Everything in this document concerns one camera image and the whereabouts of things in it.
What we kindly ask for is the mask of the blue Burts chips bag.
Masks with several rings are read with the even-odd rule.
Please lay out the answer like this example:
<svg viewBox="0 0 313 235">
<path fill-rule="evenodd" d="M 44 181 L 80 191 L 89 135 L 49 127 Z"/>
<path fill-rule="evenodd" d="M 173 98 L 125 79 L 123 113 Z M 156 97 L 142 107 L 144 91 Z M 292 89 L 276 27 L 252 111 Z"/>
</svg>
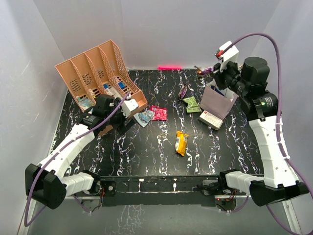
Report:
<svg viewBox="0 0 313 235">
<path fill-rule="evenodd" d="M 225 97 L 225 94 L 226 94 L 226 93 L 223 93 L 221 90 L 219 90 L 216 85 L 210 85 L 210 88 L 211 88 L 213 91 L 215 91 L 215 92 L 217 92 L 218 94 L 220 94 L 220 95 L 222 95 L 222 96 Z"/>
</svg>

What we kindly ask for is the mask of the purple M&M's packet far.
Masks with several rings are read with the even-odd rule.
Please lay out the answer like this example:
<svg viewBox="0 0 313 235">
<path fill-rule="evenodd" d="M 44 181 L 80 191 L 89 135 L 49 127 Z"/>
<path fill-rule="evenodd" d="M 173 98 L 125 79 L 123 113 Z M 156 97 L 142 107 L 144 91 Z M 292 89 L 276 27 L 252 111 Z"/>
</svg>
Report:
<svg viewBox="0 0 313 235">
<path fill-rule="evenodd" d="M 179 94 L 178 94 L 179 99 L 181 99 L 181 100 L 184 99 L 187 91 L 188 91 L 188 86 L 186 84 L 183 84 L 183 86 L 181 87 Z"/>
</svg>

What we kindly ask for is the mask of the pink red marker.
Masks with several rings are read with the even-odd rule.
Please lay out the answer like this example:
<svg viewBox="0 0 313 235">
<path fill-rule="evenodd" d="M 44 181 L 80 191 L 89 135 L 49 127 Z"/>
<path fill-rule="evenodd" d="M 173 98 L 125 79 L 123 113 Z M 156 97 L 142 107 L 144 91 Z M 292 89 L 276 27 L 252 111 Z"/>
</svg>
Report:
<svg viewBox="0 0 313 235">
<path fill-rule="evenodd" d="M 182 67 L 179 67 L 179 66 L 158 66 L 157 69 L 162 70 L 162 71 L 165 71 L 165 70 L 181 70 Z"/>
</svg>

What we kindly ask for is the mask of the aluminium frame rail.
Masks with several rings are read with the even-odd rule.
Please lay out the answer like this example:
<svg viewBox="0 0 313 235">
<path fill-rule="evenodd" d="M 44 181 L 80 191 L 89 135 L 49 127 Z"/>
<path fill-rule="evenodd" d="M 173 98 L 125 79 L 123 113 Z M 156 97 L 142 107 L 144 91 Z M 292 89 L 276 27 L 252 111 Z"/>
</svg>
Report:
<svg viewBox="0 0 313 235">
<path fill-rule="evenodd" d="M 17 235 L 285 235 L 301 228 L 290 202 L 269 209 L 237 198 L 241 210 L 227 214 L 199 205 L 124 205 L 88 214 L 74 199 L 44 210 Z"/>
</svg>

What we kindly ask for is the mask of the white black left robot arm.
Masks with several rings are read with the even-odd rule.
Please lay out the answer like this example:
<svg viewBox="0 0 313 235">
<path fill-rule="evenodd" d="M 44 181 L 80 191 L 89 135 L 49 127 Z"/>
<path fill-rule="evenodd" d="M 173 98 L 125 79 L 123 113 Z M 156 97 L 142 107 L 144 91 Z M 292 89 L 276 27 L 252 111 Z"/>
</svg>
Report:
<svg viewBox="0 0 313 235">
<path fill-rule="evenodd" d="M 96 104 L 87 108 L 60 145 L 39 164 L 30 164 L 25 170 L 25 192 L 50 209 L 61 205 L 67 196 L 86 191 L 100 192 L 101 183 L 94 173 L 81 172 L 69 177 L 65 172 L 100 132 L 111 126 L 120 133 L 132 123 L 131 115 L 139 107 L 129 94 L 123 98 L 101 94 Z"/>
</svg>

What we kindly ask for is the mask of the yellow snack bar packet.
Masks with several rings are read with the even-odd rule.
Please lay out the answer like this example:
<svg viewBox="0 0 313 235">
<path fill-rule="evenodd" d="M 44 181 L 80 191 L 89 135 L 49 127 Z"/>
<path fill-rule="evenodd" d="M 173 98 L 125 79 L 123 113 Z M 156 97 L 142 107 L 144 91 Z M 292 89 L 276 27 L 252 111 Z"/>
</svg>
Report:
<svg viewBox="0 0 313 235">
<path fill-rule="evenodd" d="M 189 135 L 186 133 L 183 133 L 181 131 L 177 131 L 176 141 L 175 141 L 175 151 L 177 154 L 184 157 L 186 147 L 187 147 L 187 139 Z"/>
</svg>

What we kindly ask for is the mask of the white red cardboard box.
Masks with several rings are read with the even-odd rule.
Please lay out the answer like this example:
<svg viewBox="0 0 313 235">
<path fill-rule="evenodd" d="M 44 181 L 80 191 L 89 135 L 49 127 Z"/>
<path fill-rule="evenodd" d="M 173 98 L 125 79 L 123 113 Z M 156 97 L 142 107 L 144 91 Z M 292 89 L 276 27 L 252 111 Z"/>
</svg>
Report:
<svg viewBox="0 0 313 235">
<path fill-rule="evenodd" d="M 203 111 L 198 120 L 212 127 L 214 130 L 219 130 L 223 123 L 220 118 L 216 117 L 208 111 Z"/>
</svg>

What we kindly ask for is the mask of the green snack packet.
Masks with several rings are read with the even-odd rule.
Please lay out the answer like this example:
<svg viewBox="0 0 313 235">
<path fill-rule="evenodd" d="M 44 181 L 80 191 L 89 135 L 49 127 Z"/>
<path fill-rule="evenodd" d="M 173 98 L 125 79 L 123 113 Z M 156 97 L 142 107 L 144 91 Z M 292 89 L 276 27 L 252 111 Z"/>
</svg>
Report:
<svg viewBox="0 0 313 235">
<path fill-rule="evenodd" d="M 183 101 L 187 104 L 186 111 L 187 113 L 197 113 L 201 112 L 201 108 L 197 103 L 194 96 L 184 98 Z"/>
</svg>

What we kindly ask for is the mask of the blue eraser block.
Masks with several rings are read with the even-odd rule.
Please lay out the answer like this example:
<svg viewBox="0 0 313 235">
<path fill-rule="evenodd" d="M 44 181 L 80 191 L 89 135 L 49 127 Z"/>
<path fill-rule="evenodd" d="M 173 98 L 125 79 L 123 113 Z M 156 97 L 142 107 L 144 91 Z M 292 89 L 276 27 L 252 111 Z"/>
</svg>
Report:
<svg viewBox="0 0 313 235">
<path fill-rule="evenodd" d="M 121 89 L 125 89 L 125 88 L 126 88 L 125 84 L 124 84 L 122 81 L 119 82 L 118 85 L 119 85 L 119 87 L 120 87 Z"/>
</svg>

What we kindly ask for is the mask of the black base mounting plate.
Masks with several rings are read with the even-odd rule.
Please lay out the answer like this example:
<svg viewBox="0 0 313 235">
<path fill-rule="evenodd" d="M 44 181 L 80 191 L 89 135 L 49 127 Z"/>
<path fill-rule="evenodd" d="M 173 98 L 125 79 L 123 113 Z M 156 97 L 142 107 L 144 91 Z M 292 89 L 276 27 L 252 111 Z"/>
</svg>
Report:
<svg viewBox="0 0 313 235">
<path fill-rule="evenodd" d="M 217 175 L 102 176 L 95 195 L 75 194 L 101 200 L 103 207 L 123 205 L 201 205 L 214 207 L 217 198 L 227 199 L 230 189 L 218 186 Z"/>
</svg>

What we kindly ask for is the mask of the red snack packet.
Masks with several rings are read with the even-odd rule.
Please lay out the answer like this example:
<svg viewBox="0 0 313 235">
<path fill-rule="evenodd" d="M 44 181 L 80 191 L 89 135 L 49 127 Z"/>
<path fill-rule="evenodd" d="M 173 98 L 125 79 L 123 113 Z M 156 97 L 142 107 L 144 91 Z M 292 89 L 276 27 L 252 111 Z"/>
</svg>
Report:
<svg viewBox="0 0 313 235">
<path fill-rule="evenodd" d="M 158 106 L 152 105 L 149 108 L 150 111 L 154 113 L 154 117 L 152 120 L 161 120 L 166 121 L 167 120 L 167 109 L 166 108 L 160 108 Z"/>
</svg>

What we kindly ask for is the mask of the light blue Himalaya snack packet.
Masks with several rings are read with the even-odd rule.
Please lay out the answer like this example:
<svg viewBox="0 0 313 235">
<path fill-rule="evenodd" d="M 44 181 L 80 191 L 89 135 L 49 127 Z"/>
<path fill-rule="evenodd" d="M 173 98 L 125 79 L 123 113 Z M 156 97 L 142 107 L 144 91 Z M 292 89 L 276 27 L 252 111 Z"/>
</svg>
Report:
<svg viewBox="0 0 313 235">
<path fill-rule="evenodd" d="M 153 111 L 146 110 L 142 113 L 136 113 L 134 115 L 135 120 L 141 127 L 146 127 L 148 123 L 154 118 L 155 114 Z"/>
</svg>

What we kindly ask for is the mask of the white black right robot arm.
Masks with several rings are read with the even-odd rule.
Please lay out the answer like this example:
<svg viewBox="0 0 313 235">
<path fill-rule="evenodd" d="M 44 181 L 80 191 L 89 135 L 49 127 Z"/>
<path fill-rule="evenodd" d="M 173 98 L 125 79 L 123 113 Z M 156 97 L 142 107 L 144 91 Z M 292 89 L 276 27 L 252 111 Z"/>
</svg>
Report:
<svg viewBox="0 0 313 235">
<path fill-rule="evenodd" d="M 246 58 L 241 69 L 235 62 L 227 62 L 225 68 L 216 63 L 213 72 L 219 88 L 228 88 L 238 95 L 257 140 L 264 168 L 263 177 L 234 169 L 223 171 L 218 189 L 223 194 L 230 194 L 234 189 L 244 192 L 257 206 L 309 193 L 308 186 L 298 179 L 279 148 L 283 141 L 276 138 L 278 98 L 266 90 L 269 72 L 267 61 L 259 57 Z"/>
</svg>

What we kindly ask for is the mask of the purple brown M&M's packet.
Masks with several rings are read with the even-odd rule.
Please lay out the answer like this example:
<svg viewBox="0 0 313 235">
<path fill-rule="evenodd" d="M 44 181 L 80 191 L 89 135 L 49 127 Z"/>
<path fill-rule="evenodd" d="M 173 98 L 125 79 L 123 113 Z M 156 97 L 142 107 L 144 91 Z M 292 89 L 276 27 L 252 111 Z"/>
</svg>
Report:
<svg viewBox="0 0 313 235">
<path fill-rule="evenodd" d="M 194 66 L 194 68 L 198 76 L 206 76 L 214 72 L 214 67 L 207 67 L 205 69 L 201 69 L 197 66 Z"/>
</svg>

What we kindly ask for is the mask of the blue correction tape blister pack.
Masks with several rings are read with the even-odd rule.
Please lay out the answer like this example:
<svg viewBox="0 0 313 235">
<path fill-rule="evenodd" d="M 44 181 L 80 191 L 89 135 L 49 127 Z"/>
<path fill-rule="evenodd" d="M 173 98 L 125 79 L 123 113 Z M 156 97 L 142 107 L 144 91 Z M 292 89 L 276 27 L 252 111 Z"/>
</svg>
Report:
<svg viewBox="0 0 313 235">
<path fill-rule="evenodd" d="M 93 102 L 92 102 L 86 95 L 77 96 L 76 99 L 77 99 L 77 101 L 78 101 L 79 107 L 80 107 L 83 111 L 85 111 L 85 110 L 87 110 L 88 108 L 90 108 L 91 106 L 93 106 Z"/>
</svg>

